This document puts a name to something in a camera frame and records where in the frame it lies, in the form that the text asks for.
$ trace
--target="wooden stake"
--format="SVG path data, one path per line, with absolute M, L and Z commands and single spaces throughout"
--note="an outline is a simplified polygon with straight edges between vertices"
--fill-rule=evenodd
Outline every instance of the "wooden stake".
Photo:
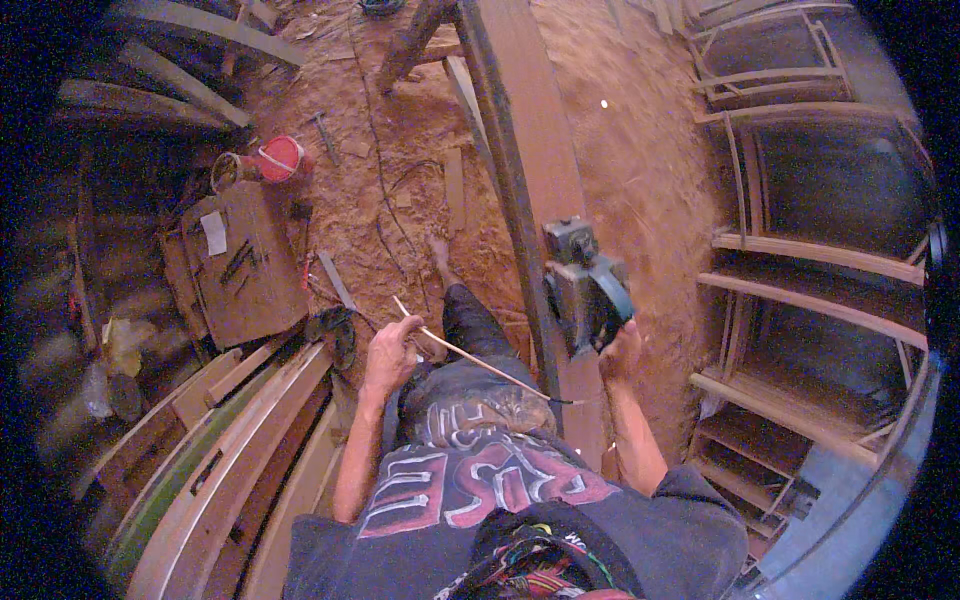
M 404 305 L 403 305 L 403 302 L 401 302 L 400 299 L 397 298 L 396 296 L 394 296 L 394 302 L 396 302 L 396 305 L 400 308 L 400 312 L 403 313 L 403 316 L 404 316 L 404 317 L 409 317 L 409 316 L 410 316 L 410 313 L 407 311 L 406 306 L 404 306 Z M 476 356 L 473 356 L 473 355 L 470 354 L 469 352 L 466 352 L 466 351 L 464 351 L 464 350 L 461 350 L 461 349 L 457 348 L 456 346 L 450 344 L 447 340 L 435 336 L 434 334 L 430 333 L 430 330 L 427 329 L 426 327 L 421 327 L 421 328 L 420 328 L 420 331 L 422 331 L 422 332 L 423 332 L 423 335 L 425 335 L 426 337 L 430 338 L 431 340 L 433 340 L 433 341 L 441 344 L 442 346 L 446 347 L 447 349 L 453 350 L 453 351 L 456 352 L 457 354 L 460 354 L 461 356 L 463 356 L 463 357 L 466 358 L 467 360 L 469 360 L 469 361 L 471 361 L 471 362 L 473 362 L 473 363 L 475 363 L 475 364 L 483 367 L 483 368 L 486 369 L 487 371 L 492 372 L 492 373 L 496 373 L 496 374 L 500 375 L 501 377 L 503 377 L 503 378 L 506 379 L 507 381 L 513 383 L 514 385 L 520 386 L 521 388 L 523 388 L 523 389 L 526 390 L 527 392 L 530 392 L 530 393 L 532 393 L 532 394 L 535 394 L 535 395 L 537 395 L 537 396 L 539 396 L 539 397 L 541 397 L 541 398 L 543 398 L 544 400 L 547 400 L 547 401 L 553 400 L 553 398 L 551 398 L 550 396 L 544 394 L 543 392 L 540 392 L 540 391 L 538 391 L 538 390 L 535 390 L 535 389 L 531 388 L 530 386 L 528 386 L 527 384 L 523 383 L 523 382 L 520 381 L 519 379 L 516 379 L 515 377 L 509 376 L 508 374 L 504 373 L 503 371 L 501 371 L 500 369 L 498 369 L 498 368 L 496 368 L 496 367 L 491 367 L 490 365 L 488 365 L 487 363 L 483 362 L 482 360 L 480 360 L 480 359 L 477 358 Z

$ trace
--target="workshop floor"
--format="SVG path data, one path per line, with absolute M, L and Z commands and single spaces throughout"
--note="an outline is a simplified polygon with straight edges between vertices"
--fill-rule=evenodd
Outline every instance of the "workshop floor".
M 261 138 L 291 134 L 316 157 L 311 181 L 275 190 L 278 201 L 313 204 L 310 247 L 331 254 L 376 323 L 397 318 L 396 294 L 441 331 L 443 290 L 424 236 L 447 232 L 440 164 L 445 149 L 459 146 L 468 224 L 450 240 L 451 265 L 502 324 L 523 321 L 510 237 L 443 68 L 416 67 L 389 97 L 373 85 L 391 35 L 407 26 L 417 2 L 384 21 L 365 18 L 352 0 L 278 4 L 290 19 L 282 36 L 309 62 L 294 76 L 252 72 L 245 108 Z M 622 33 L 608 4 L 618 7 Z M 637 317 L 650 335 L 650 352 L 637 366 L 642 407 L 667 462 L 677 464 L 697 413 L 686 378 L 707 362 L 706 306 L 695 277 L 708 264 L 716 215 L 729 203 L 712 183 L 720 180 L 719 161 L 693 124 L 704 109 L 690 91 L 692 60 L 681 39 L 661 37 L 652 17 L 618 0 L 532 5 L 564 96 L 589 217 L 604 251 L 625 257 Z M 456 41 L 445 25 L 432 45 Z M 318 110 L 338 144 L 366 142 L 369 155 L 341 153 L 343 164 L 334 167 L 307 121 Z M 291 231 L 299 235 L 296 225 Z M 313 272 L 326 282 L 319 264 Z M 332 286 L 327 291 L 329 298 L 312 299 L 312 310 L 334 303 Z M 515 346 L 527 344 L 525 327 L 507 331 Z M 371 336 L 358 329 L 360 355 Z M 351 370 L 354 384 L 363 366 L 358 360 Z

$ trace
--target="person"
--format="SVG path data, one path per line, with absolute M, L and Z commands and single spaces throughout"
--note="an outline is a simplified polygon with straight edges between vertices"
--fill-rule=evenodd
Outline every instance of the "person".
M 534 385 L 446 243 L 429 241 L 446 340 Z M 467 360 L 418 364 L 407 340 L 422 325 L 407 317 L 372 339 L 334 519 L 295 520 L 284 598 L 692 600 L 730 586 L 742 517 L 694 468 L 664 462 L 634 392 L 636 322 L 600 358 L 628 485 L 559 440 L 540 397 Z

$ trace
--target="green wooden plank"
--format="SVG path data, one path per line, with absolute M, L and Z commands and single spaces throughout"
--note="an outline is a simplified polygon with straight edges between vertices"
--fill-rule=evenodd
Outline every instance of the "green wooden plank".
M 282 349 L 276 359 L 233 398 L 208 412 L 204 421 L 194 427 L 181 446 L 175 449 L 173 460 L 161 467 L 165 472 L 145 491 L 140 509 L 114 537 L 115 543 L 108 553 L 107 578 L 118 593 L 122 595 L 126 591 L 147 542 L 200 461 L 298 346 L 293 344 Z

